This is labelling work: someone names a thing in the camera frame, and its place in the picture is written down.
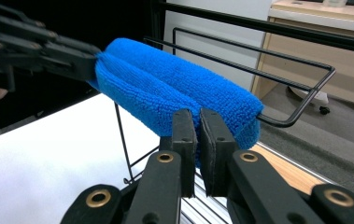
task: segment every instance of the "screw hole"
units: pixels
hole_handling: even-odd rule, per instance
[[[143,224],[157,224],[157,223],[159,223],[159,216],[155,213],[147,213],[142,218],[142,223]]]
[[[336,200],[338,200],[340,202],[346,202],[347,201],[347,198],[345,196],[339,194],[339,193],[334,192],[331,195],[332,195],[332,197],[334,197]]]
[[[160,160],[162,160],[162,161],[170,160],[170,156],[169,155],[161,155]]]
[[[96,202],[96,203],[99,203],[99,202],[101,202],[102,200],[104,200],[105,197],[106,197],[105,194],[99,193],[99,194],[94,195],[94,196],[92,197],[92,200],[93,200],[94,202]]]
[[[305,224],[307,223],[301,215],[297,213],[289,213],[287,215],[287,219],[290,221],[292,224]]]
[[[253,160],[255,157],[253,155],[244,155],[244,158],[248,159],[248,160]]]

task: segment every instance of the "wire rack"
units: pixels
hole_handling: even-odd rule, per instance
[[[290,87],[299,89],[301,91],[307,91],[308,94],[301,101],[301,103],[295,108],[295,110],[289,115],[285,120],[279,120],[270,118],[264,114],[260,114],[257,119],[268,123],[272,126],[278,128],[286,128],[293,125],[297,119],[302,115],[304,109],[310,104],[311,100],[316,96],[320,89],[328,82],[328,80],[335,73],[334,67],[324,64],[309,61],[306,59],[290,56],[287,54],[253,47],[247,44],[238,43],[230,39],[221,38],[214,35],[209,35],[189,29],[184,29],[180,27],[173,28],[173,42],[166,42],[162,39],[162,17],[164,16],[165,11],[174,11],[177,13],[182,13],[185,15],[195,16],[199,18],[209,19],[212,21],[220,21],[228,24],[238,25],[241,27],[246,27],[254,30],[264,31],[267,33],[272,33],[276,35],[284,35],[287,37],[297,38],[305,41],[310,41],[313,43],[324,44],[328,46],[337,47],[340,49],[350,49],[354,50],[354,37],[345,36],[345,35],[336,35],[326,32],[320,32],[315,30],[309,30],[304,28],[290,27],[282,24],[271,23],[268,21],[257,21],[249,18],[236,17],[232,15],[227,15],[223,13],[213,12],[202,10],[192,7],[184,7],[180,5],[168,4],[159,0],[151,0],[147,2],[147,7],[149,10],[149,21],[151,22],[151,32],[150,36],[145,36],[143,42],[158,48],[163,49],[163,46],[172,48],[173,54],[177,54],[177,50],[182,50],[184,52],[203,57],[205,59],[211,60],[216,63],[225,64],[231,66],[232,68],[251,73],[254,76],[264,77],[270,80],[273,80],[277,83],[288,85]],[[315,84],[313,87],[306,86],[302,83],[294,82],[282,77],[278,77],[263,71],[260,71],[255,68],[244,66],[243,64],[233,63],[224,59],[221,59],[219,55],[209,55],[194,49],[188,49],[177,44],[177,35],[178,34],[189,34],[194,36],[199,36],[205,39],[210,39],[213,41],[218,41],[220,43],[228,44],[236,48],[249,49],[260,54],[272,55],[274,57],[290,60],[296,63],[303,63],[308,66],[314,66],[325,71],[325,75]],[[139,172],[138,174],[133,174],[132,168],[137,165],[139,162],[144,160],[147,156],[151,155],[153,152],[157,151],[159,147],[149,149],[148,153],[139,158],[136,161],[130,161],[128,149],[126,146],[122,121],[120,117],[119,106],[115,104],[116,115],[120,128],[120,137],[123,145],[123,150],[125,154],[125,159],[127,162],[129,177],[124,178],[125,184],[134,183],[139,177],[143,174],[144,171]],[[180,223],[231,223],[231,220],[228,215],[226,208],[226,200],[224,198],[212,198],[205,196],[205,187],[203,179],[200,176],[199,172],[196,171],[195,177],[195,194],[196,197],[192,199],[182,198],[181,206],[181,216]]]

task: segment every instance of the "towel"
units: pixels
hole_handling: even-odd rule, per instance
[[[263,105],[232,81],[168,52],[127,38],[113,40],[97,55],[90,84],[159,136],[171,136],[172,117],[189,109],[196,132],[200,109],[217,111],[242,149],[260,135]]]

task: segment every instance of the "table surface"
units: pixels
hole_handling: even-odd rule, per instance
[[[159,137],[121,109],[131,161]],[[291,186],[310,193],[322,183],[302,167],[258,144]],[[137,174],[146,160],[134,168]],[[103,94],[0,135],[0,223],[58,223],[86,188],[126,185],[128,177],[114,103]]]

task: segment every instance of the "robotic hand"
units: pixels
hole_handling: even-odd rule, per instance
[[[47,30],[45,24],[0,5],[0,98],[15,91],[14,72],[47,71],[86,81],[94,78],[96,46]]]

